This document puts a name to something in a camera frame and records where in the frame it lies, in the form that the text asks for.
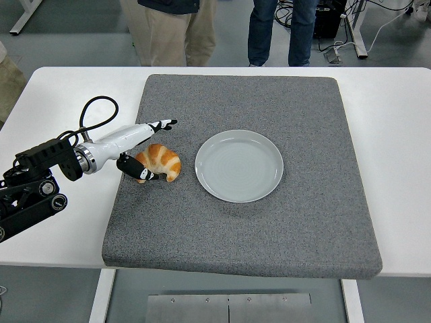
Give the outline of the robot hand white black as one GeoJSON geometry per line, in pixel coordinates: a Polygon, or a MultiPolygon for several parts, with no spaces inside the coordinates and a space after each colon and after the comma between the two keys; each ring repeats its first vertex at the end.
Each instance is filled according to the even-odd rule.
{"type": "Polygon", "coordinates": [[[148,170],[134,157],[127,155],[132,148],[142,144],[160,130],[170,130],[177,120],[159,120],[153,123],[124,126],[99,140],[85,142],[75,148],[75,154],[81,156],[80,165],[86,174],[93,174],[102,169],[108,160],[115,160],[117,168],[137,180],[155,180],[159,175],[148,170]]]}

